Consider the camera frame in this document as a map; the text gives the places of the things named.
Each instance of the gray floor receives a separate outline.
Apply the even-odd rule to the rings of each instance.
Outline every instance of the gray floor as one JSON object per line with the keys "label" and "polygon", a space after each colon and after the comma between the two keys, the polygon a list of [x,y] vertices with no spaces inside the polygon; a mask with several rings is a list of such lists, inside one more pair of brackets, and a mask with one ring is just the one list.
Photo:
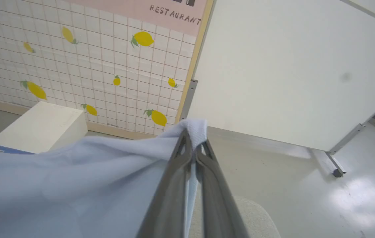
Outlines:
{"label": "gray floor", "polygon": [[[17,117],[0,111],[0,131]],[[334,156],[348,172],[339,179],[319,151],[213,129],[209,138],[233,194],[264,207],[281,237],[375,238],[372,125]]]}

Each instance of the lemon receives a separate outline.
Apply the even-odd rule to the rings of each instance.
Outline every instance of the lemon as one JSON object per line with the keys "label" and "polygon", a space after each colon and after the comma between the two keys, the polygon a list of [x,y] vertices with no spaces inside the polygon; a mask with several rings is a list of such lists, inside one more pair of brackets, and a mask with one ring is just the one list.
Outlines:
{"label": "lemon", "polygon": [[45,91],[36,83],[24,80],[24,81],[20,81],[20,85],[26,89],[28,88],[28,90],[30,90],[30,92],[33,93],[34,96],[37,96],[38,98],[46,100]]}
{"label": "lemon", "polygon": [[94,107],[92,107],[91,105],[89,105],[89,104],[81,104],[81,106],[85,110],[87,110],[88,113],[90,113],[90,114],[92,114],[94,116],[98,116],[98,111]]}
{"label": "lemon", "polygon": [[174,82],[174,79],[168,78],[168,85],[172,86],[173,88],[177,88],[178,84]]}
{"label": "lemon", "polygon": [[24,42],[24,48],[30,52],[30,53],[36,53],[36,51],[33,50],[33,48],[31,48],[31,46],[27,43],[27,42]]}
{"label": "lemon", "polygon": [[78,44],[77,40],[72,36],[71,31],[69,31],[65,26],[62,27],[62,35],[71,44]]}
{"label": "lemon", "polygon": [[151,34],[149,34],[148,32],[141,31],[141,32],[136,33],[133,36],[133,38],[131,38],[130,43],[131,43],[131,46],[133,46],[133,48],[134,48],[134,45],[150,46],[152,45],[152,43],[154,43],[154,39],[152,39]]}
{"label": "lemon", "polygon": [[157,123],[158,125],[163,126],[163,127],[165,126],[166,117],[164,116],[164,114],[160,113],[157,110],[153,110],[153,109],[145,110],[143,112],[143,114],[145,114],[145,113],[146,113],[146,115],[148,115],[148,117],[152,115],[152,120],[154,121],[154,123]]}
{"label": "lemon", "polygon": [[114,75],[114,85],[119,85],[121,83],[121,80],[119,79],[119,76],[118,75]]}

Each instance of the caster wheel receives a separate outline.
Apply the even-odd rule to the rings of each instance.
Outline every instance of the caster wheel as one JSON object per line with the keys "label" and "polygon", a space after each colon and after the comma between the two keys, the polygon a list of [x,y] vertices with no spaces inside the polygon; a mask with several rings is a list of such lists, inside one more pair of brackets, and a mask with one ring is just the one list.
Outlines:
{"label": "caster wheel", "polygon": [[341,178],[341,177],[343,177],[343,173],[340,172],[338,169],[333,170],[333,175],[334,175],[336,178]]}

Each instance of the wooden frame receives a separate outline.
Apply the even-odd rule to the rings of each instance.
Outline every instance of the wooden frame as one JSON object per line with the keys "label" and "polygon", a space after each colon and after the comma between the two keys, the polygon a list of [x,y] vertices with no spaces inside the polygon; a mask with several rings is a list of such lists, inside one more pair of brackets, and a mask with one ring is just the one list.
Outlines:
{"label": "wooden frame", "polygon": [[[208,21],[210,19],[210,14],[212,11],[212,6],[213,6],[214,1],[215,0],[207,0],[207,3],[205,5],[204,14],[202,16],[202,21],[201,21],[201,26],[199,27],[198,36],[196,37],[196,44],[195,44],[195,47],[193,48],[192,60],[190,61],[189,70],[187,72],[186,83],[184,85],[183,93],[181,95],[180,105],[178,106],[175,123],[178,123],[180,121],[181,112],[183,110],[187,91],[189,90],[189,86],[190,86],[190,80],[192,79],[192,76],[195,71],[196,63],[199,58],[200,50],[203,44],[205,32],[207,29]],[[0,110],[6,111],[9,113],[14,113],[17,115],[22,115],[27,110],[29,110],[29,108],[18,106],[15,104],[0,102]],[[109,126],[95,124],[91,122],[87,122],[87,128],[89,131],[95,131],[95,132],[99,132],[103,134],[108,134],[108,135],[112,135],[116,137],[123,137],[123,138],[128,138],[128,139],[133,139],[133,140],[148,139],[148,138],[155,137],[154,135],[150,135],[150,134],[141,134],[138,132],[125,131],[123,129],[112,128]]]}

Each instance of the pink sign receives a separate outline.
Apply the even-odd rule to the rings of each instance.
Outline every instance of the pink sign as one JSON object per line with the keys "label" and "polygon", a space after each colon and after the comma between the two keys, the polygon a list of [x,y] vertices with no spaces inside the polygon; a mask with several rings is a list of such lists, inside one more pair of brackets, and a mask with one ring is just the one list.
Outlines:
{"label": "pink sign", "polygon": [[207,0],[67,0],[197,36]]}

